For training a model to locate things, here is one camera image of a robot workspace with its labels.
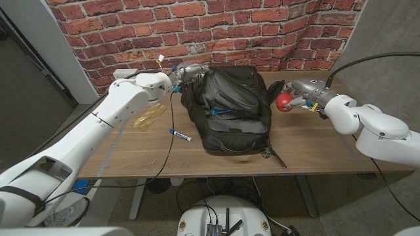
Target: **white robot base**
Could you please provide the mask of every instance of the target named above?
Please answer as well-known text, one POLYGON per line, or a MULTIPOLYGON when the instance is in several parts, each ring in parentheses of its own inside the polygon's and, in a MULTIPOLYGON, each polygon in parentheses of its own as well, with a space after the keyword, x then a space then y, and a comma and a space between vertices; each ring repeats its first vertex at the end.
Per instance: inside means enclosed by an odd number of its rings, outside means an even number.
POLYGON ((217 219, 213 210, 207 209, 201 200, 181 216, 177 236, 271 236, 267 217, 251 203, 229 195, 211 196, 205 202, 214 209, 217 219))

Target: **marker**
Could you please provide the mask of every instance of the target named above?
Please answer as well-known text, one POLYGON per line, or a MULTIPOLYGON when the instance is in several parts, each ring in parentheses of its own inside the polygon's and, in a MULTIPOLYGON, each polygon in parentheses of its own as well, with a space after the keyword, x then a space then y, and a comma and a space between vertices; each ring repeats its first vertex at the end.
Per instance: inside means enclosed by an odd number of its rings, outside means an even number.
POLYGON ((176 135, 176 136, 178 136, 179 138, 185 139, 185 140, 187 140, 187 141, 189 141, 189 142, 191 142, 191 141, 192 141, 192 138, 191 138, 191 137, 188 137, 188 136, 187 136, 187 135, 185 135, 185 134, 181 134, 180 132, 174 131, 173 129, 170 129, 170 130, 169 130, 169 132, 170 132, 171 134, 175 134, 175 135, 176 135))

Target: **brick wall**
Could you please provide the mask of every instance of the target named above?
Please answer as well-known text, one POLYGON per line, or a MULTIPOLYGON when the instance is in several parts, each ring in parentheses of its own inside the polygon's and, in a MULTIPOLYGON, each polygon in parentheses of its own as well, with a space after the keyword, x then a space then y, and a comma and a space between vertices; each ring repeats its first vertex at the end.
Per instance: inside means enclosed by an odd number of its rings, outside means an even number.
POLYGON ((47 0, 99 93, 117 68, 183 61, 329 69, 366 0, 47 0))

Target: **white power strip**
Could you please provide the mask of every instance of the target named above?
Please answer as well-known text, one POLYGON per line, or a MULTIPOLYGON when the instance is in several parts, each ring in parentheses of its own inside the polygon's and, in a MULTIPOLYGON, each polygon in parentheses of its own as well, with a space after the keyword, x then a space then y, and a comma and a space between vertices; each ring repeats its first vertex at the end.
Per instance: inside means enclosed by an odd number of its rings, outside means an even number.
POLYGON ((136 72, 138 72, 138 69, 116 69, 112 75, 115 79, 124 79, 136 72))

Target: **wooden table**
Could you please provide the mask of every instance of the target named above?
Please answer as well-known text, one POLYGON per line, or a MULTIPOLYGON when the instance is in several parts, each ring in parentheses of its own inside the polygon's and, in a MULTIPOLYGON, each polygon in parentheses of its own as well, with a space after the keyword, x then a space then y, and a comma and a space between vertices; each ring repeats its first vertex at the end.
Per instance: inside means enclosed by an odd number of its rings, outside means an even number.
MULTIPOLYGON (((269 86, 282 79, 290 82, 299 78, 325 79, 328 71, 281 71, 261 73, 269 86)), ((334 81, 334 90, 348 94, 348 90, 334 81)), ((169 95, 161 99, 168 109, 145 131, 133 127, 139 113, 126 125, 116 127, 110 137, 87 161, 79 178, 150 178, 156 175, 166 158, 171 134, 169 95)), ((260 176, 302 174, 350 174, 377 172, 372 161, 355 148, 351 136, 336 132, 331 122, 319 118, 318 113, 295 108, 289 113, 279 112, 272 104, 272 147, 287 168, 276 158, 264 159, 260 154, 218 156, 206 152, 186 108, 180 104, 180 94, 173 96, 175 130, 193 138, 192 142, 175 137, 171 155, 160 174, 168 177, 260 176)), ((415 168, 378 161, 384 172, 411 172, 415 168)))

